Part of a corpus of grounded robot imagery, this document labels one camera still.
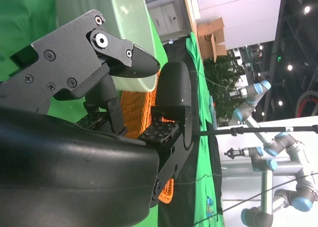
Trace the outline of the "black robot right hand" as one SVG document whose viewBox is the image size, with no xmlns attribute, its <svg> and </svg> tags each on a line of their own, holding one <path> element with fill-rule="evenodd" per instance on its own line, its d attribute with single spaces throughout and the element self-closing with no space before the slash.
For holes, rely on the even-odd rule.
<svg viewBox="0 0 318 227">
<path fill-rule="evenodd" d="M 161 66 L 90 10 L 12 55 L 0 84 L 0 224 L 131 227 L 193 147 L 184 62 Z M 125 137 L 113 77 L 159 75 L 151 124 Z"/>
</svg>

